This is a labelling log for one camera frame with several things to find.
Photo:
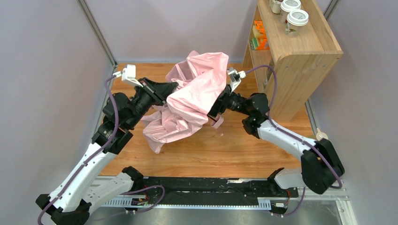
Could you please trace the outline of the pink folding umbrella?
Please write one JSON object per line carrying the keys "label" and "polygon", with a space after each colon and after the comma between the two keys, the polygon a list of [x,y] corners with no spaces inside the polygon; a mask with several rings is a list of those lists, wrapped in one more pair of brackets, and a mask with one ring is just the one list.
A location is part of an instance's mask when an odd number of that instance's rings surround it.
{"label": "pink folding umbrella", "polygon": [[144,138],[154,153],[166,143],[187,138],[208,123],[207,114],[227,85],[229,57],[223,52],[190,52],[186,60],[173,66],[166,81],[177,88],[163,106],[144,116]]}

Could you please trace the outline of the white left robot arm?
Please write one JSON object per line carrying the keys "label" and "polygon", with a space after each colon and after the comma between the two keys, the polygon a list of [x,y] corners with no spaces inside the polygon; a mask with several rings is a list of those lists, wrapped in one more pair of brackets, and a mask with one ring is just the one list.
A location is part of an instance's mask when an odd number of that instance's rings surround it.
{"label": "white left robot arm", "polygon": [[162,106],[178,87],[177,82],[154,82],[148,78],[134,80],[132,98],[113,94],[109,80],[104,82],[108,100],[103,108],[102,124],[91,143],[66,179],[51,193],[41,194],[36,204],[41,208],[37,223],[44,215],[57,225],[83,225],[99,207],[124,193],[141,193],[143,176],[129,166],[112,180],[91,188],[99,173],[133,137],[132,130],[153,106]]}

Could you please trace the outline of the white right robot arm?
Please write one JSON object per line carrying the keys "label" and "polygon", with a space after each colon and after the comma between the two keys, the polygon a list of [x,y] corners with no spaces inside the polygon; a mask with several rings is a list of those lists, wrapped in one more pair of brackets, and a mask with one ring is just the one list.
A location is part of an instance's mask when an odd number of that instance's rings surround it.
{"label": "white right robot arm", "polygon": [[268,114],[266,94],[254,93],[245,98],[233,92],[227,85],[208,116],[215,120],[226,110],[247,115],[242,120],[247,134],[273,143],[300,161],[299,167],[280,168],[268,177],[276,189],[304,187],[321,195],[329,188],[342,188],[341,176],[345,169],[331,141],[326,138],[315,140],[300,136],[277,124]]}

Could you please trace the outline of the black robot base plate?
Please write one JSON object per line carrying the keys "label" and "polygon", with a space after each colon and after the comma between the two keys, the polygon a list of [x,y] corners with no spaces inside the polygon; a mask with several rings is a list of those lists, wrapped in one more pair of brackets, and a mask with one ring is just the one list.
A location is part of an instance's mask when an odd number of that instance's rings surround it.
{"label": "black robot base plate", "polygon": [[263,208],[283,213],[289,201],[298,197],[297,188],[279,188],[272,180],[241,178],[144,177],[132,190],[143,189],[150,206]]}

